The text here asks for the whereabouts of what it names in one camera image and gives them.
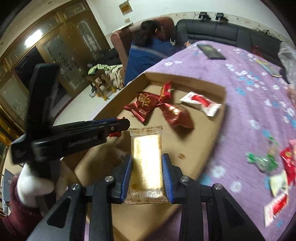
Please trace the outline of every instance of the couch backrest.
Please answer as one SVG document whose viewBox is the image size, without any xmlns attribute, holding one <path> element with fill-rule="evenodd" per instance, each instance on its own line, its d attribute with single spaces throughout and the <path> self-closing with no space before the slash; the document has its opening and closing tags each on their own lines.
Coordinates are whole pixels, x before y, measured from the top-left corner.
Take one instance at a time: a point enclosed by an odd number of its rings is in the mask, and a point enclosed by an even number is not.
<svg viewBox="0 0 296 241">
<path fill-rule="evenodd" d="M 181 19 L 176 25 L 176 45 L 182 45 L 187 40 L 191 42 L 210 40 L 236 46 L 249 52 L 253 51 L 254 46 L 258 46 L 259 51 L 266 60 L 282 66 L 277 56 L 280 40 L 239 25 Z"/>
<path fill-rule="evenodd" d="M 174 21 L 169 17 L 155 18 L 161 23 L 164 28 L 166 40 L 170 40 L 174 31 Z M 128 53 L 131 48 L 131 43 L 140 29 L 142 22 L 133 24 L 130 27 L 118 30 L 111 35 L 111 42 L 113 46 L 117 49 L 121 63 L 126 68 L 128 62 Z"/>
</svg>

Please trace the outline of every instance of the dark hair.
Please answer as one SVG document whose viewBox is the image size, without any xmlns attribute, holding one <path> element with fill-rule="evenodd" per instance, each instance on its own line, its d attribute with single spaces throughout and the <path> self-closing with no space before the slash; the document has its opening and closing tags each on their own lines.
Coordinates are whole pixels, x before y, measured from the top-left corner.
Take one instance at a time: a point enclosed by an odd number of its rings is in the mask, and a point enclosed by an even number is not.
<svg viewBox="0 0 296 241">
<path fill-rule="evenodd" d="M 134 39 L 134 44 L 140 47 L 151 45 L 152 37 L 155 35 L 156 29 L 161 29 L 161 25 L 158 21 L 148 20 L 142 22 L 140 31 Z"/>
</svg>

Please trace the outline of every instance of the cardboard box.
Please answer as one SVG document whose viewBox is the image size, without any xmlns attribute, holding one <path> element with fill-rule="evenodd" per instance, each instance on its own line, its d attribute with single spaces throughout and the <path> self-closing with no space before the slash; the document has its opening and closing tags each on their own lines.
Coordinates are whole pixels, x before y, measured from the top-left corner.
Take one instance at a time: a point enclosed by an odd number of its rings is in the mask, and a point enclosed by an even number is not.
<svg viewBox="0 0 296 241">
<path fill-rule="evenodd" d="M 124 106 L 135 101 L 136 93 L 143 90 L 160 94 L 161 87 L 172 81 L 173 102 L 188 92 L 202 94 L 222 106 L 214 117 L 207 117 L 200 110 L 191 107 L 189 110 L 195 129 L 172 129 L 163 117 L 162 111 L 156 108 L 146 126 L 163 126 L 162 153 L 168 153 L 174 165 L 179 166 L 184 175 L 197 178 L 203 170 L 212 151 L 225 111 L 226 90 L 220 85 L 195 78 L 146 72 L 125 87 L 96 117 L 96 119 L 126 117 L 131 128 L 144 127 Z M 125 153 L 131 153 L 129 131 L 107 143 L 88 150 L 75 169 L 75 174 L 82 185 L 89 185 L 100 177 L 108 175 L 118 165 Z M 146 205 L 113 205 L 112 219 L 116 233 L 123 240 L 142 240 L 149 233 L 163 224 L 176 210 L 177 205 L 146 204 Z"/>
</svg>

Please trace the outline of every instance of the maroon sleeve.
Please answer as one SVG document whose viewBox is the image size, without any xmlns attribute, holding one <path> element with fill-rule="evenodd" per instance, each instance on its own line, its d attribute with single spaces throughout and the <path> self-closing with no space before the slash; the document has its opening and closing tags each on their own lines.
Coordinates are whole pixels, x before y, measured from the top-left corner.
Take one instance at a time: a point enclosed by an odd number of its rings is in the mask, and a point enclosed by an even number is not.
<svg viewBox="0 0 296 241">
<path fill-rule="evenodd" d="M 0 234 L 3 240 L 26 240 L 41 221 L 38 208 L 25 207 L 17 194 L 17 178 L 10 186 L 11 214 L 0 220 Z"/>
</svg>

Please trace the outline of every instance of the blue jacket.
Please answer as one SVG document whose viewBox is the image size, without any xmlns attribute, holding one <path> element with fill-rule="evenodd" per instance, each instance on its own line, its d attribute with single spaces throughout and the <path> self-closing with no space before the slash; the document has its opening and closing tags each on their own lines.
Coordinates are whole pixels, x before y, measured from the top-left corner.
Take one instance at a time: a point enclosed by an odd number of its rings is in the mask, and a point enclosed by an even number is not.
<svg viewBox="0 0 296 241">
<path fill-rule="evenodd" d="M 178 51 L 180 50 L 172 46 L 170 42 L 164 42 L 157 38 L 153 38 L 152 44 L 148 47 L 139 47 L 132 42 L 126 67 L 124 86 L 146 69 L 155 65 L 162 59 L 172 56 Z"/>
</svg>

